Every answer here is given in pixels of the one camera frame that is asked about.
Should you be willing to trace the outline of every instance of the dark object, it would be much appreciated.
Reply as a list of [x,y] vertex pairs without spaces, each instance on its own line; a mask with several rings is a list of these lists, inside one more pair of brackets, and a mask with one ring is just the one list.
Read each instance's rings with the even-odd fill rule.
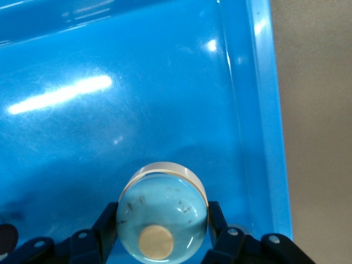
[[209,202],[209,212],[213,249],[201,264],[315,264],[284,235],[268,234],[258,241],[228,227],[218,202]]
[[0,224],[0,255],[9,254],[15,250],[18,242],[18,232],[11,224]]
[[[76,232],[54,245],[50,238],[31,239],[1,264],[101,264],[106,263],[117,239],[116,210],[109,203],[91,229]],[[218,202],[209,202],[209,233],[213,249],[201,264],[315,264],[289,238],[268,234],[261,241],[228,227]]]
[[9,254],[1,264],[101,264],[117,239],[117,202],[109,203],[91,229],[76,232],[54,245],[51,238],[35,238]]

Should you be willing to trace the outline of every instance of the blue plastic tray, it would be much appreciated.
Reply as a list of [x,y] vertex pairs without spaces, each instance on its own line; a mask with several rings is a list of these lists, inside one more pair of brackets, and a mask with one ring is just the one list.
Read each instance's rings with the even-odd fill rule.
[[[268,0],[1,5],[0,221],[19,244],[90,228],[156,161],[229,223],[292,237]],[[136,262],[120,242],[116,259]]]

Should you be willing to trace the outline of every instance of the metal screw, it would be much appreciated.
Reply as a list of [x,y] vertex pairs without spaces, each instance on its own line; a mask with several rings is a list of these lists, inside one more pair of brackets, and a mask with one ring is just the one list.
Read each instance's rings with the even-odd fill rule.
[[7,253],[5,253],[4,255],[0,255],[0,261],[2,261],[6,257],[7,257]]
[[35,247],[35,248],[39,248],[39,247],[41,247],[41,246],[44,245],[44,244],[45,244],[45,241],[39,240],[39,241],[37,241],[37,242],[34,244],[34,247]]
[[227,233],[229,233],[230,235],[238,235],[238,231],[234,228],[230,228],[229,230],[227,230]]
[[275,235],[269,236],[269,240],[270,240],[270,242],[272,242],[274,244],[279,244],[280,243],[280,239],[277,236],[275,236]]
[[85,238],[87,236],[86,232],[82,232],[78,235],[78,238]]

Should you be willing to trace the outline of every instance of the beige surface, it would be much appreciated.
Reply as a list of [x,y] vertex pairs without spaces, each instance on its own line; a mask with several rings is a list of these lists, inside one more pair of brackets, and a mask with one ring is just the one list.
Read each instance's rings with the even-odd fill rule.
[[271,5],[295,242],[352,263],[352,1]]
[[147,258],[162,260],[171,254],[174,248],[174,238],[165,227],[150,225],[140,233],[138,247]]

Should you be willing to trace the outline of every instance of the jar lid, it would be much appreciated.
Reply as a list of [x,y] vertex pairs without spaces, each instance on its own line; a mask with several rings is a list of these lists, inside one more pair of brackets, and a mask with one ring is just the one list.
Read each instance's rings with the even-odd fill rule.
[[148,174],[151,174],[151,173],[165,173],[165,174],[169,174],[169,175],[178,176],[180,178],[187,180],[200,192],[200,194],[202,195],[202,197],[204,199],[206,206],[208,207],[208,199],[205,194],[204,186],[203,186],[202,182],[200,181],[200,179],[191,170],[187,169],[186,167],[184,167],[180,164],[173,163],[173,162],[155,162],[155,163],[148,164],[148,165],[144,166],[143,168],[141,168],[129,180],[126,187],[123,189],[123,191],[121,193],[119,201],[121,200],[122,196],[125,194],[125,192],[128,190],[128,188],[130,188],[130,186],[133,183],[135,183],[136,181],[138,181],[142,177],[144,177]]

